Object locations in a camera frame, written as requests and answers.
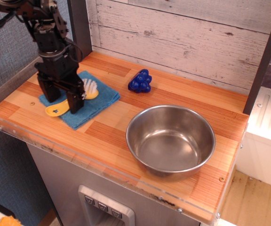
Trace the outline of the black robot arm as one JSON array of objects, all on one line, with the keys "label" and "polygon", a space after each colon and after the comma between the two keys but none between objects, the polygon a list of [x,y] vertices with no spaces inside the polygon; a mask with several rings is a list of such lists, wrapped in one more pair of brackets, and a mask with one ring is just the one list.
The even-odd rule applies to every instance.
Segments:
[{"label": "black robot arm", "polygon": [[16,17],[24,23],[38,46],[41,63],[39,85],[49,102],[56,101],[61,91],[66,92],[69,110],[75,114],[84,105],[84,83],[77,75],[83,56],[80,48],[67,38],[67,22],[63,20],[55,0],[0,0],[0,28]]}]

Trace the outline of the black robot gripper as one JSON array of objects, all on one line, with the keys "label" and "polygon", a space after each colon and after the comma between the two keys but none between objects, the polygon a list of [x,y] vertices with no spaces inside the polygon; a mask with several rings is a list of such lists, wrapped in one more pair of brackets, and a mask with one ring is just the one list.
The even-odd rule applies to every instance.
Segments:
[{"label": "black robot gripper", "polygon": [[36,63],[38,82],[48,102],[52,103],[66,92],[70,112],[75,114],[84,106],[84,83],[77,75],[79,54],[75,50],[59,50],[54,52],[38,51],[42,58]]}]

